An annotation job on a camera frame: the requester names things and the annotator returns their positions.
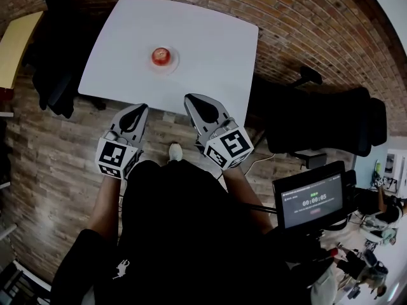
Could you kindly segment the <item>person's right forearm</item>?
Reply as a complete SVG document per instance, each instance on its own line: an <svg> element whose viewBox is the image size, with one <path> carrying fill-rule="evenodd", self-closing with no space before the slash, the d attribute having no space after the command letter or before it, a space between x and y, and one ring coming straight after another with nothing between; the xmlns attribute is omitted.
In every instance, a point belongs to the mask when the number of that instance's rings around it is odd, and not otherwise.
<svg viewBox="0 0 407 305"><path fill-rule="evenodd" d="M242 169L237 166L229 168L222 172L227 191L240 203L247 203L261 206L262 203L257 197L249 182L247 181ZM267 213L248 209L252 223L263 234L269 233L272 229L272 223Z"/></svg>

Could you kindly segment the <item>light wooden desk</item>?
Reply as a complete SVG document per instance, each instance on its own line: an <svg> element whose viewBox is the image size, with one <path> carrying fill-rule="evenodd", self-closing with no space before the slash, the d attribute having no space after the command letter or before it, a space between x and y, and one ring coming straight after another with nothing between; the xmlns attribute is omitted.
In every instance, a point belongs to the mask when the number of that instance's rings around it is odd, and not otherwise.
<svg viewBox="0 0 407 305"><path fill-rule="evenodd" d="M37 29L43 11L12 20L0 41L0 87L12 90L25 51Z"/></svg>

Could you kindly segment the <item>black mesh office chair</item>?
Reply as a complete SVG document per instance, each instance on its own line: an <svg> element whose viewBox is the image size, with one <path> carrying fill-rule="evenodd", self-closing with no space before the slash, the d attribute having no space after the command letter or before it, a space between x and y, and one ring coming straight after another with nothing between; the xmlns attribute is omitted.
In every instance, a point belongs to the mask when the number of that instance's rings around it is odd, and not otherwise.
<svg viewBox="0 0 407 305"><path fill-rule="evenodd" d="M321 85L322 76L306 66L300 67L300 78L288 85L253 77L249 109L262 120L271 153L328 148L365 157L372 147L386 143L385 104L367 88L329 88L321 93L302 89L307 83Z"/></svg>

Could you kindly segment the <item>person's black clothing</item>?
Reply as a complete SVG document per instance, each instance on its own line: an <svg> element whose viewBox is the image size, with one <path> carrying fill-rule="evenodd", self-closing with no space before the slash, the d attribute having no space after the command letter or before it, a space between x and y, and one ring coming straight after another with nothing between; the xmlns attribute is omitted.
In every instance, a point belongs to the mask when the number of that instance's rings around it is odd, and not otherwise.
<svg viewBox="0 0 407 305"><path fill-rule="evenodd" d="M120 193L117 240L82 230L50 305L310 305L275 231L248 209L185 160L143 161Z"/></svg>

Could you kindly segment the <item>white round plate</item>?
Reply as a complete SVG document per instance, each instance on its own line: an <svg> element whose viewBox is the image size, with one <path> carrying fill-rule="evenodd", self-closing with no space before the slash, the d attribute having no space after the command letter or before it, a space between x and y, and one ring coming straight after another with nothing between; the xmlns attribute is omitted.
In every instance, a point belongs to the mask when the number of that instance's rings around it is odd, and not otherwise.
<svg viewBox="0 0 407 305"><path fill-rule="evenodd" d="M164 66L164 67L159 67L159 66L154 65L152 63L152 61L151 61L151 54L156 49L155 48L155 49L153 49L151 51L150 58L149 58L149 61L148 61L148 66L155 74L159 74L159 75L172 74L177 69L177 67L179 65L179 62L180 62L179 53L173 47L169 47L169 46L160 46L160 47L164 47L164 48L167 48L168 50L170 50L171 57L172 57L171 58L171 63L168 66Z"/></svg>

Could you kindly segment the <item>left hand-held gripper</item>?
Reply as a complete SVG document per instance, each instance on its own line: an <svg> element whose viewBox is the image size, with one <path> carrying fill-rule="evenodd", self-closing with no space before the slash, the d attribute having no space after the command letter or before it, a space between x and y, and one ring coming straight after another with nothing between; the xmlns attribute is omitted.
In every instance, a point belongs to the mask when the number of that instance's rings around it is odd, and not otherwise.
<svg viewBox="0 0 407 305"><path fill-rule="evenodd" d="M101 174L127 180L142 154L140 142L148 112L147 104L136 104L114 116L110 130L104 132L97 146L95 164ZM129 135L131 143L119 135Z"/></svg>

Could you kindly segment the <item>grey desk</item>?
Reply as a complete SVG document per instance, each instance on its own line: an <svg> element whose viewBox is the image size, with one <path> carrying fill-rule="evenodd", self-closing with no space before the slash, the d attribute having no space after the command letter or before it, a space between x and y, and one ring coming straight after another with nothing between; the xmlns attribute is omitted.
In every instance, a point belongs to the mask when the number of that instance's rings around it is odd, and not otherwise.
<svg viewBox="0 0 407 305"><path fill-rule="evenodd" d="M376 164L380 164L379 174L384 175L385 164L387 160L387 143L372 146L368 156L354 156L352 169L356 174L356 187L370 189L373 173L376 170Z"/></svg>

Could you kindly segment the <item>person's left forearm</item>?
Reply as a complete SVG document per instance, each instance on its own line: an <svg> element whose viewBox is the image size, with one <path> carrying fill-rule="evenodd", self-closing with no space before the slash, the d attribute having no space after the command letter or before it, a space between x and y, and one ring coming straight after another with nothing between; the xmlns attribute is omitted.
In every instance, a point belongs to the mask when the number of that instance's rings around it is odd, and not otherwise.
<svg viewBox="0 0 407 305"><path fill-rule="evenodd" d="M105 176L87 228L106 240L117 240L121 180Z"/></svg>

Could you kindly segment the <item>black monitor screen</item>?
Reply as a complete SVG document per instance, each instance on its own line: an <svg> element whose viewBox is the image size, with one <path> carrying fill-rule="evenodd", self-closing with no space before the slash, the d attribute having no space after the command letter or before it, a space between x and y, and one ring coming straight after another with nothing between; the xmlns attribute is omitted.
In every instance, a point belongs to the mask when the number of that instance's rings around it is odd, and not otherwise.
<svg viewBox="0 0 407 305"><path fill-rule="evenodd" d="M310 234L327 230L352 213L354 170L335 161L273 182L278 228Z"/></svg>

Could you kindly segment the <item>person's right white shoe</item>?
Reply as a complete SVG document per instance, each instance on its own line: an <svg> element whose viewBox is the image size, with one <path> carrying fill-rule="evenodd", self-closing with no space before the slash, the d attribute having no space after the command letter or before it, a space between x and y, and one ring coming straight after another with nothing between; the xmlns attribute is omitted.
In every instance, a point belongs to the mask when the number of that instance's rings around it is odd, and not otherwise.
<svg viewBox="0 0 407 305"><path fill-rule="evenodd" d="M181 161L183 159L183 150L180 144L172 143L169 147L169 162Z"/></svg>

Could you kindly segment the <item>red apple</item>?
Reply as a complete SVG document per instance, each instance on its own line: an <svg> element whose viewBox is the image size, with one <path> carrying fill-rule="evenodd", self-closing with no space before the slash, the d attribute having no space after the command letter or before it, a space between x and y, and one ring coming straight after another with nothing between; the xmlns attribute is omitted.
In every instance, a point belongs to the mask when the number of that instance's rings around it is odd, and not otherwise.
<svg viewBox="0 0 407 305"><path fill-rule="evenodd" d="M151 61L159 67L168 66L171 63L170 50L164 47L156 48L151 54Z"/></svg>

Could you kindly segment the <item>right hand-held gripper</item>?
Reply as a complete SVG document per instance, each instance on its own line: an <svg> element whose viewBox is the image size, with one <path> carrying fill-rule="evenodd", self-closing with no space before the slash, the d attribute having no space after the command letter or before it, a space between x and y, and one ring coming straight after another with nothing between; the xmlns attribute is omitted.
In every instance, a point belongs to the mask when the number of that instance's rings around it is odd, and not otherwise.
<svg viewBox="0 0 407 305"><path fill-rule="evenodd" d="M221 170L241 164L254 150L246 130L219 101L198 93L184 96L184 107L198 133L203 155Z"/></svg>

